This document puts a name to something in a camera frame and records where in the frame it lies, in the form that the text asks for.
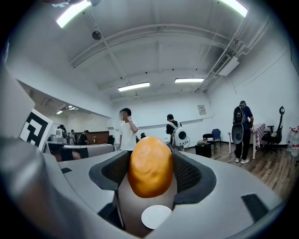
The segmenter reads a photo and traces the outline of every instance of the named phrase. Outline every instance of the black office chair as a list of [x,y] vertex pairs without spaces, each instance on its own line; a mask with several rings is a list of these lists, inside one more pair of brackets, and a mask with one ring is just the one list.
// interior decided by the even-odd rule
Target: black office chair
[[282,122],[282,116],[285,113],[285,109],[284,109],[283,106],[280,107],[279,113],[280,113],[280,121],[279,121],[279,126],[278,126],[277,131],[276,131],[276,135],[273,135],[273,133],[274,133],[274,131],[273,131],[274,126],[267,126],[270,129],[264,131],[266,134],[264,134],[264,136],[262,137],[262,140],[268,142],[268,147],[266,147],[264,149],[264,151],[263,151],[263,156],[264,157],[266,156],[266,153],[268,153],[268,152],[270,152],[270,153],[275,152],[276,153],[276,157],[278,156],[278,152],[275,149],[274,144],[279,144],[281,142],[281,139],[282,139],[282,134],[281,134],[282,126],[281,126],[281,122]]
[[216,153],[215,150],[217,150],[217,147],[216,147],[216,142],[215,142],[215,139],[214,139],[214,136],[212,134],[204,134],[202,136],[203,140],[205,143],[210,143],[211,144],[211,149],[214,149],[214,154]]

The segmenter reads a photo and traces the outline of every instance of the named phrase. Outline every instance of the white wall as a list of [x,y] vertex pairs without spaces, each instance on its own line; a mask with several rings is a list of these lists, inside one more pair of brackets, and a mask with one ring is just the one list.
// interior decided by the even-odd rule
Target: white wall
[[88,130],[90,132],[108,131],[107,121],[107,117],[77,112],[74,115],[68,116],[65,127],[68,132],[72,129],[75,132],[83,132],[84,130]]
[[215,113],[213,125],[224,141],[231,132],[233,111],[241,100],[250,107],[255,123],[279,125],[279,108],[284,106],[281,144],[286,144],[289,127],[299,125],[299,77],[291,63],[286,32],[275,25],[227,77],[221,77],[208,92]]
[[45,114],[42,111],[36,109],[39,113],[41,113],[42,115],[44,115],[45,117],[47,117],[48,119],[53,121],[52,127],[50,128],[49,132],[48,132],[48,137],[51,134],[56,134],[56,129],[58,126],[60,125],[66,125],[67,124],[67,117],[65,117],[64,115],[51,115],[51,114]]
[[[200,116],[198,105],[205,105],[206,115]],[[110,133],[115,136],[115,142],[119,142],[119,111],[122,108],[132,111],[132,120],[138,125],[137,136],[141,133],[146,136],[155,136],[160,139],[170,138],[166,134],[167,115],[173,114],[175,120],[180,121],[191,140],[190,147],[195,146],[202,135],[210,133],[213,129],[211,122],[213,112],[210,102],[203,94],[167,95],[141,100],[131,100],[114,105],[113,120],[108,126]]]
[[79,69],[71,66],[59,41],[49,36],[49,31],[61,34],[62,29],[43,14],[42,10],[31,11],[30,17],[15,30],[7,60],[10,74],[65,103],[110,117],[109,97]]

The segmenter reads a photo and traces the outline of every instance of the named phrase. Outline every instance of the black backpack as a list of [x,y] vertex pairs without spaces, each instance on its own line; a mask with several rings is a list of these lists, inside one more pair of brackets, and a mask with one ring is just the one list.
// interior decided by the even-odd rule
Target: black backpack
[[243,112],[243,109],[245,108],[245,105],[239,105],[234,110],[234,119],[233,124],[244,124],[246,122],[245,114]]

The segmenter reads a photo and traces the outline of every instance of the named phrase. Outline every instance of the blue chair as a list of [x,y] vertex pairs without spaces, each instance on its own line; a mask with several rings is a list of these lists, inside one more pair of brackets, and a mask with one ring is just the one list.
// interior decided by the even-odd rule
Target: blue chair
[[220,137],[221,131],[219,129],[213,129],[212,130],[212,135],[214,136],[214,141],[219,140],[220,142],[220,147],[221,147],[221,137]]

